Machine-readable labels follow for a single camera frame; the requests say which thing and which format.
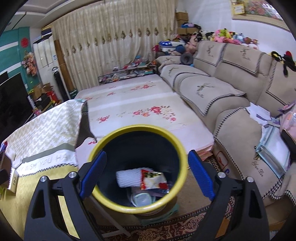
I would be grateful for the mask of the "white foam fruit net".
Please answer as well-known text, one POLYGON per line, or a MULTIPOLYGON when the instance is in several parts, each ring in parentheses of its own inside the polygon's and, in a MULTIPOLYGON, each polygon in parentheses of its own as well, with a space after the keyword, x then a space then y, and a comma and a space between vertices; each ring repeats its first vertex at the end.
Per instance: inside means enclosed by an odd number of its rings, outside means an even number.
POLYGON ((142 180, 142 170, 153 171, 150 168, 136 168, 116 172, 116 180, 120 188, 140 187, 142 180))

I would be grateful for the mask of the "white yogurt cup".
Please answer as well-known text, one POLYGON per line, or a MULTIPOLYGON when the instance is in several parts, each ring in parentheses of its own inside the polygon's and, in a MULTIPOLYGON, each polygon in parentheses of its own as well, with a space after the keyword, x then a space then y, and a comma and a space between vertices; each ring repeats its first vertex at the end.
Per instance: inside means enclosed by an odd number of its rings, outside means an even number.
POLYGON ((143 207, 151 205, 156 201, 155 196, 151 196, 149 193, 133 193, 130 197, 131 203, 135 207, 143 207))

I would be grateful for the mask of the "red snack wrapper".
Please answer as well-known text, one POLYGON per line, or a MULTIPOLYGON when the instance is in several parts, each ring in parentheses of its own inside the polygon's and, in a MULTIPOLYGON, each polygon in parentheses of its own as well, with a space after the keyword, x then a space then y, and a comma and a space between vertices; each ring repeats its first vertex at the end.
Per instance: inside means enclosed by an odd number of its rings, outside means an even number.
POLYGON ((141 190, 167 190, 168 184, 165 175, 162 172, 154 172, 141 169, 140 188, 141 190))

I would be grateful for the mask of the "white barcode carton box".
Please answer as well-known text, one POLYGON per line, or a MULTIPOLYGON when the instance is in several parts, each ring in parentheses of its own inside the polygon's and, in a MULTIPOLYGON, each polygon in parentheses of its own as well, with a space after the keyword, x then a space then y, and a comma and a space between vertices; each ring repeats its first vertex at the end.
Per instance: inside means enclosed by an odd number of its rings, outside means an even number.
POLYGON ((1 188, 9 190, 12 193, 16 193, 19 174, 16 169, 12 167, 12 162, 5 152, 1 152, 0 178, 1 188))

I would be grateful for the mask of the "pink carton box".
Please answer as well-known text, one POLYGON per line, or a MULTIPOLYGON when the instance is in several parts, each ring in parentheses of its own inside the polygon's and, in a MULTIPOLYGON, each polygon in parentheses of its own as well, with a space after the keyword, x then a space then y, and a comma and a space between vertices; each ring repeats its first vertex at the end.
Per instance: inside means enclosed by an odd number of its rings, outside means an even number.
POLYGON ((169 194, 169 189, 146 189, 141 190, 139 187, 132 187, 131 192, 134 194, 140 194, 140 193, 148 193, 150 196, 155 197, 164 197, 165 195, 169 194))

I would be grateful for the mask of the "yellow patterned table cloth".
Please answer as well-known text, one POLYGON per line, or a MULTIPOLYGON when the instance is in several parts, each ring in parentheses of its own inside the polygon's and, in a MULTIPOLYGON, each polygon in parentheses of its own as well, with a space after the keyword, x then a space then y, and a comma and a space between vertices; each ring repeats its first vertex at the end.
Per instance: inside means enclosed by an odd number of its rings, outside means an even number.
POLYGON ((6 139, 6 154, 18 180, 15 192, 6 190, 2 195, 1 211, 20 238, 40 178, 59 179, 77 171, 76 148, 92 137, 87 101, 74 99, 37 116, 6 139))

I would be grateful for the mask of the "patterned red rug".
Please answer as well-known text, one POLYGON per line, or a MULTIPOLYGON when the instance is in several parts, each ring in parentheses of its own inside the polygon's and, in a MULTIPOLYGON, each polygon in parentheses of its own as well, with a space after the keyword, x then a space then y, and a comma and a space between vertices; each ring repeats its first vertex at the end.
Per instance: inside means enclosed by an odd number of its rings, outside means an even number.
POLYGON ((143 226, 131 214, 119 213, 107 207, 104 209, 123 226, 130 236, 120 234, 108 240, 189 240, 196 231, 209 208, 210 200, 203 196, 192 172, 177 195, 178 212, 169 219, 143 226))

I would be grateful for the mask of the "papers and bags on sofa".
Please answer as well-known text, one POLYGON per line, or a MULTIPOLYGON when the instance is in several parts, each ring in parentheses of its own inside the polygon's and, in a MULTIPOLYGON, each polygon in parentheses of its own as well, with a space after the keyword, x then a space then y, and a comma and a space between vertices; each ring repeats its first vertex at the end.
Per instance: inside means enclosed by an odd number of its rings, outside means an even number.
POLYGON ((261 138, 254 147, 254 158, 264 161, 280 178, 287 172, 295 155, 295 101, 280 108, 275 117, 253 103, 246 110, 261 125, 261 138))

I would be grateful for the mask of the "floral floor mattress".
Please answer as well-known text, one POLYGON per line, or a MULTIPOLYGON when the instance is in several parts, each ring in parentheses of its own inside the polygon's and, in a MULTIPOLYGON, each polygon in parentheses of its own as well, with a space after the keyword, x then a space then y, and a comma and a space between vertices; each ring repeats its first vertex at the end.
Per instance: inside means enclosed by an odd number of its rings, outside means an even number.
POLYGON ((158 75, 148 75, 100 85, 78 92, 76 99, 87 102, 93 138, 77 149, 80 165, 87 161, 98 141, 129 125, 165 128, 202 160, 211 156, 213 135, 195 112, 158 75))

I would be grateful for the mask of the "black tower fan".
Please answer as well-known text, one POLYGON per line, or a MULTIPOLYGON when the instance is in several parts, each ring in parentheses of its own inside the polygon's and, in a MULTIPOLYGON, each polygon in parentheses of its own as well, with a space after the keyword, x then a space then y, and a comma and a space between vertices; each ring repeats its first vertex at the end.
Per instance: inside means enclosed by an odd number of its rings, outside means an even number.
POLYGON ((65 89, 65 86, 63 84, 63 81, 62 81, 62 78, 61 78, 61 75, 60 75, 60 72, 59 72, 59 68, 58 67, 53 67, 52 68, 52 73, 54 75, 54 79, 55 79, 55 82, 58 86, 58 89, 60 91, 60 94, 62 96, 62 100, 63 101, 68 101, 69 100, 69 97, 68 97, 68 94, 67 94, 67 91, 65 89))

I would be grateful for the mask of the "beige sofa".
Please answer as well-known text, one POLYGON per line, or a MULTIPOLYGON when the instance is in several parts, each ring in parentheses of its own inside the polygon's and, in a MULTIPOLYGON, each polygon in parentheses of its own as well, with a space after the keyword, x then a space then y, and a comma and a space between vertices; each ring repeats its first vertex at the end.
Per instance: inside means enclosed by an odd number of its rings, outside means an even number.
POLYGON ((242 45, 202 41, 193 65, 179 56, 157 59, 161 77, 213 134, 214 155, 230 177, 254 178, 265 205, 289 198, 295 202, 295 166, 277 175, 260 159, 256 147, 262 126, 247 108, 252 104, 277 116, 295 100, 295 73, 283 75, 283 64, 242 45))

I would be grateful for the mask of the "large black television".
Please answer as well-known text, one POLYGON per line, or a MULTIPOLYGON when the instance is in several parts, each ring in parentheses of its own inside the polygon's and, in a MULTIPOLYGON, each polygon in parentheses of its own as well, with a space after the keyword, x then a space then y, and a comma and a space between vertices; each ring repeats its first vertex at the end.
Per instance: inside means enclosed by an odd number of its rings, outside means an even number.
POLYGON ((32 116, 33 108, 28 99, 20 73, 1 84, 0 135, 4 141, 32 116))

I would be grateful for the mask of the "low shelf with toys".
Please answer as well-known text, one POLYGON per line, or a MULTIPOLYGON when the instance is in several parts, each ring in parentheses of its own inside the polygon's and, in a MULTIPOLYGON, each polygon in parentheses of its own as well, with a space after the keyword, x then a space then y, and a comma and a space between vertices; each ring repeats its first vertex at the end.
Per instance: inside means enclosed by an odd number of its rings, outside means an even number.
POLYGON ((153 62, 142 64, 138 66, 130 64, 123 69, 112 71, 111 73, 100 75, 98 77, 98 84, 105 85, 108 83, 118 82, 121 80, 132 79, 136 77, 143 77, 156 73, 156 65, 153 62))

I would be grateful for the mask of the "pile of plush toys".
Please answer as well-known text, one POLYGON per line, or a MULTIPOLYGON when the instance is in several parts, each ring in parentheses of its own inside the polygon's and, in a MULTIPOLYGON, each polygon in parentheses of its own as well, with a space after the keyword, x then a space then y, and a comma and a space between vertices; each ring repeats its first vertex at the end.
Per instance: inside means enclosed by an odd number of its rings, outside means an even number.
POLYGON ((194 54, 197 52, 198 44, 202 41, 243 45, 252 49, 259 49, 257 39, 246 37, 243 33, 233 32, 227 28, 211 32, 202 30, 198 25, 191 28, 189 23, 184 23, 180 30, 184 31, 182 35, 175 35, 173 40, 160 41, 152 48, 156 58, 162 55, 180 56, 184 53, 194 54))

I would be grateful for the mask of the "cream curtain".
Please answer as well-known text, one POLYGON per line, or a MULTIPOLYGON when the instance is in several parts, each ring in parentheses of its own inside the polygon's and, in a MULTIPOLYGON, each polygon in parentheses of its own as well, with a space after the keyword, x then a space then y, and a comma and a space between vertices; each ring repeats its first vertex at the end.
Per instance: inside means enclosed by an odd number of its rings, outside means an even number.
POLYGON ((99 1, 51 24, 71 80, 78 90, 98 85, 98 77, 131 63, 152 60, 152 48, 175 33, 177 1, 99 1))

